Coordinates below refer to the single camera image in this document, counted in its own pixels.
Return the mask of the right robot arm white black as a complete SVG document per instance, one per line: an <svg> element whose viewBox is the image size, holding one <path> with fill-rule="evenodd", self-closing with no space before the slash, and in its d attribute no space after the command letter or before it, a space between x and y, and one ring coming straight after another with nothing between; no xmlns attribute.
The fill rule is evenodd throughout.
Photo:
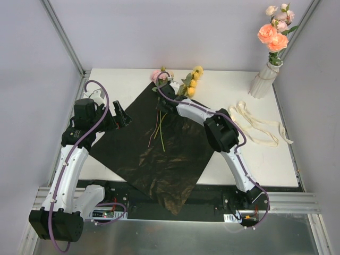
<svg viewBox="0 0 340 255"><path fill-rule="evenodd" d="M240 206L247 210L256 206L263 191L243 159L240 147L245 142L239 141L239 135L243 133L231 120L228 111L223 108L212 110L186 96L177 96L169 83L157 86L156 91L160 109L188 118L204 127L208 143L222 155L233 174L236 188L241 194Z"/></svg>

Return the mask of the black wrapping paper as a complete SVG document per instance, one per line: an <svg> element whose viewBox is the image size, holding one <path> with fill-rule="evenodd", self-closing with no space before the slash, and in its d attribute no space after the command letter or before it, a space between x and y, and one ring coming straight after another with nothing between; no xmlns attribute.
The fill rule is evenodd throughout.
<svg viewBox="0 0 340 255"><path fill-rule="evenodd" d="M98 160L128 184L178 215L214 151L203 126L176 114L162 114L150 83L125 110L131 123L105 133L91 148Z"/></svg>

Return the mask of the yellow flower stem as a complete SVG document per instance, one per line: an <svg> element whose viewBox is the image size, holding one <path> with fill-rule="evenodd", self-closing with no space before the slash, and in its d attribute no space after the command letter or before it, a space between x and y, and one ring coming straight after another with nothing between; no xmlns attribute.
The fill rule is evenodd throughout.
<svg viewBox="0 0 340 255"><path fill-rule="evenodd" d="M196 92L196 87L198 85L198 80L203 76L204 70L201 66L196 66L192 72L189 72L185 79L182 79L182 83L180 84L180 88L178 91L176 100L179 99L183 99L184 97L186 98L191 98L193 97L193 95ZM167 81L166 83L162 83L160 86L163 86L165 84L169 84L169 82Z"/></svg>

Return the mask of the peach rose pair stem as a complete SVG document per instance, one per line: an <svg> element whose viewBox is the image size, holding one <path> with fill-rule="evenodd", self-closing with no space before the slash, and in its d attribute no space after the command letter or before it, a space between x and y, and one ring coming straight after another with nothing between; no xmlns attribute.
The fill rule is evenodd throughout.
<svg viewBox="0 0 340 255"><path fill-rule="evenodd" d="M266 45L269 51L269 62L274 66L281 66L282 60L279 58L279 53L288 45L288 38L277 32L277 29L271 24L262 26L257 34L258 39Z"/></svg>

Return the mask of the pink rose green stem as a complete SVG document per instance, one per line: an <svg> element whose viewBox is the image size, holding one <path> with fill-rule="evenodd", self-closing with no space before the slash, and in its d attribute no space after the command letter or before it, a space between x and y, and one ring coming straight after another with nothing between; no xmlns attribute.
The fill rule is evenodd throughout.
<svg viewBox="0 0 340 255"><path fill-rule="evenodd" d="M155 92L156 88L158 86L160 86L162 83L166 83L168 81L168 77L173 78L173 73L171 73L170 71L166 71L165 67L161 67L160 70L155 70L153 71L153 73L150 76L151 81L155 84L155 88L153 88L152 90ZM163 141L163 135L162 135L162 122L164 117L166 116L166 114L164 116L162 116L161 114L161 120L160 120L160 124L158 126L158 129L153 137L153 139L156 139L157 134L160 135L160 141L161 141L161 146L162 146L162 150L163 152L165 152L165 146L164 146L164 141Z"/></svg>

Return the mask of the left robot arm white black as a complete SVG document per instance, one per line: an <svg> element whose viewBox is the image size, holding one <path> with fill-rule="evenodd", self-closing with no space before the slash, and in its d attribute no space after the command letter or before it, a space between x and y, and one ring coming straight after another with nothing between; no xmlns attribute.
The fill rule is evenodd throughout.
<svg viewBox="0 0 340 255"><path fill-rule="evenodd" d="M49 193L40 209L29 215L29 223L40 239L78 241L84 221L95 206L111 203L112 193L98 184L87 186L77 199L74 194L96 134L123 128L131 122L119 101L114 101L113 106L115 115L105 104L91 98L75 102L74 115L62 134L60 159Z"/></svg>

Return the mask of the pale pink bud stem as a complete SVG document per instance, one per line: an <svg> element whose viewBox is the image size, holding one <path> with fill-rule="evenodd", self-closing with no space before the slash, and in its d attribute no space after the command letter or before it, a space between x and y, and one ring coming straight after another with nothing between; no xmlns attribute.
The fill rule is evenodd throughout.
<svg viewBox="0 0 340 255"><path fill-rule="evenodd" d="M156 131L158 129L158 126L160 124L160 120L161 120L161 112L158 110L157 111L157 117L156 117L156 125L155 125L155 128L154 128L153 132L150 135L149 142L148 142L148 147L150 147L150 145L151 145L151 140L154 137L154 135L155 135L155 133L156 133Z"/></svg>

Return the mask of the white ribbed ceramic vase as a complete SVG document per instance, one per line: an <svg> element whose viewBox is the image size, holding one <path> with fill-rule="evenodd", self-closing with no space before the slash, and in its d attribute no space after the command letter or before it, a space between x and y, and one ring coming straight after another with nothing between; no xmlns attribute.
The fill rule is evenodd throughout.
<svg viewBox="0 0 340 255"><path fill-rule="evenodd" d="M266 65L254 77L250 83L249 94L255 99L263 98L279 74L279 69L283 62L279 59L278 65L273 65L267 61Z"/></svg>

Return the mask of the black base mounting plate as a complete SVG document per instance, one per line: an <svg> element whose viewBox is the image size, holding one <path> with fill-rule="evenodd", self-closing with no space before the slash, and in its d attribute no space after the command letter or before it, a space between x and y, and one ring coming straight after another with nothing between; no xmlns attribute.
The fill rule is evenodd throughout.
<svg viewBox="0 0 340 255"><path fill-rule="evenodd" d="M77 188L91 184L105 187L105 202L117 201L127 206L127 218L138 220L174 220L191 222L222 222L231 209L245 210L245 204L234 185L197 184L178 215L172 214L158 201L126 182L80 180Z"/></svg>

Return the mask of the cream printed ribbon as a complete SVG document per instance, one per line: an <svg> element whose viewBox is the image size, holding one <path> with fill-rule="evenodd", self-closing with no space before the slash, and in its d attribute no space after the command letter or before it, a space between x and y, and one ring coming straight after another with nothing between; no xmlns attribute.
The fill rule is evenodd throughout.
<svg viewBox="0 0 340 255"><path fill-rule="evenodd" d="M241 129L241 131L245 134L245 136L249 138L255 144L263 145L267 147L273 147L273 148L276 148L279 146L279 138L276 137L273 133L269 132L268 130L263 129L262 128L263 125L277 128L280 137L288 145L291 145L294 143L294 141L290 140L287 137L286 128L284 128L281 122L261 120L261 119L254 117L252 113L249 111L249 109L247 108L247 104L244 101L239 101L236 104L236 106L230 106L227 111L232 121ZM235 113L237 113L237 115L242 116L242 118L246 120L249 125L242 126L237 121ZM269 139L268 140L258 139L249 133L250 130L257 130L263 133L264 135L266 135Z"/></svg>

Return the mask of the left aluminium frame post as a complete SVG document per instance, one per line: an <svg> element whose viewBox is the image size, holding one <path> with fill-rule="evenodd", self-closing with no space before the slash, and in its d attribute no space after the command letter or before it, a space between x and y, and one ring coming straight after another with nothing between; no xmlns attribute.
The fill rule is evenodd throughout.
<svg viewBox="0 0 340 255"><path fill-rule="evenodd" d="M67 36L59 18L54 10L53 5L49 0L40 0L39 1L44 8L48 18L50 19L62 45L64 46L68 56L71 59L71 62L73 63L74 67L76 68L77 72L79 73L80 77L85 77L86 70L84 69L83 65L81 64L70 40L69 37Z"/></svg>

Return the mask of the cream rose stem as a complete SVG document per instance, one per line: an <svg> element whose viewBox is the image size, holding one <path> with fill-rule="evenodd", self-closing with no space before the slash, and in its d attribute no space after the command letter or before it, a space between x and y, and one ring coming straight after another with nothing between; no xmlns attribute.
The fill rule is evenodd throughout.
<svg viewBox="0 0 340 255"><path fill-rule="evenodd" d="M276 12L278 10L278 6L269 6L266 9L266 15L270 16L270 23L275 26L278 21L276 20Z"/></svg>

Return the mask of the pink rose cluster stem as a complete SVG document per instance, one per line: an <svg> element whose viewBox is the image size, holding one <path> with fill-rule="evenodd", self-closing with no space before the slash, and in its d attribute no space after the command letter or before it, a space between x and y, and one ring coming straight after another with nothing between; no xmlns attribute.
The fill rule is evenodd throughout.
<svg viewBox="0 0 340 255"><path fill-rule="evenodd" d="M295 13L290 8L290 3L275 7L271 13L270 23L276 28L277 33L288 35L298 29L299 25L292 26Z"/></svg>

